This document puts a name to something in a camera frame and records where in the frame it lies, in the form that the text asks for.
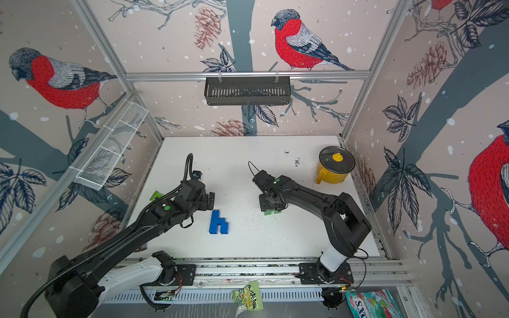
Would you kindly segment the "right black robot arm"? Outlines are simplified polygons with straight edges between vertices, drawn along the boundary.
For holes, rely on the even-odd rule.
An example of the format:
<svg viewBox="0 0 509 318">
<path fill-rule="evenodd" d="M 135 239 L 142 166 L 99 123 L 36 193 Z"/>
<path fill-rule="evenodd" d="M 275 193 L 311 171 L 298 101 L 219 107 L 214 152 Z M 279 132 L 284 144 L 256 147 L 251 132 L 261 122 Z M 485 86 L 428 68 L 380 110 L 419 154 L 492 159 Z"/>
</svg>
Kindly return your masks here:
<svg viewBox="0 0 509 318">
<path fill-rule="evenodd" d="M 261 211 L 282 211 L 295 205 L 323 221 L 330 245 L 319 257 L 318 268 L 329 276 L 355 256 L 371 232 L 371 224 L 348 193 L 331 195 L 299 185 L 287 176 L 275 178 L 261 170 L 253 176 L 261 190 Z"/>
</svg>

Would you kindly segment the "long green lego brick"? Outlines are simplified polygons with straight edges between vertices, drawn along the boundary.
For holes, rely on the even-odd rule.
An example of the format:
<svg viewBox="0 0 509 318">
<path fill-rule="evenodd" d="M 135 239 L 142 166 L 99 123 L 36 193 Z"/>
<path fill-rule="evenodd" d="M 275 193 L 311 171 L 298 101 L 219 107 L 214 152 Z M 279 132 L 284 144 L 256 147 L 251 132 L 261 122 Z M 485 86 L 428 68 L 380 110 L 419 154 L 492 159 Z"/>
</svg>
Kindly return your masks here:
<svg viewBox="0 0 509 318">
<path fill-rule="evenodd" d="M 269 215 L 277 215 L 277 214 L 280 214 L 281 211 L 277 211 L 277 210 L 267 210 L 264 212 L 264 215 L 265 216 L 269 216 Z"/>
</svg>

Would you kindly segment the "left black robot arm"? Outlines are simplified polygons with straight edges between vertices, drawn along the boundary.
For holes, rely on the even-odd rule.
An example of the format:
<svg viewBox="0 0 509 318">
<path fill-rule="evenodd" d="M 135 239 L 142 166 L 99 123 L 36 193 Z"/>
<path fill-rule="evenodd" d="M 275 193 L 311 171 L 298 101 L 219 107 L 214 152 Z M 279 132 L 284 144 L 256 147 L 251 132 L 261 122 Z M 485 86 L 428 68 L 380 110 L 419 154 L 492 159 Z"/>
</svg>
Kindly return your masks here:
<svg viewBox="0 0 509 318">
<path fill-rule="evenodd" d="M 196 211 L 213 210 L 215 193 L 199 180 L 183 181 L 174 191 L 148 204 L 136 221 L 94 249 L 73 259 L 62 256 L 51 265 L 47 282 L 26 302 L 28 317 L 43 295 L 57 317 L 89 317 L 113 290 L 111 270 L 139 247 L 192 219 Z"/>
</svg>

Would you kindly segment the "long blue lego brick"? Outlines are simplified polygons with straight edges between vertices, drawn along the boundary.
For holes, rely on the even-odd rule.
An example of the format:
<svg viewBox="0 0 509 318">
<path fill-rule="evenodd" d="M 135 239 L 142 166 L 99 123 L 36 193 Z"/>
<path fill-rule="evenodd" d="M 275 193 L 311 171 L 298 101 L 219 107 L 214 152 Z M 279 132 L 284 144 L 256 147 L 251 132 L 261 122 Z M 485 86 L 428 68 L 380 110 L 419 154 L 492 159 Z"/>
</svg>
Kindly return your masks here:
<svg viewBox="0 0 509 318">
<path fill-rule="evenodd" d="M 220 216 L 219 210 L 213 210 L 209 224 L 209 234 L 216 235 L 218 233 L 227 235 L 229 233 L 229 223 Z"/>
</svg>

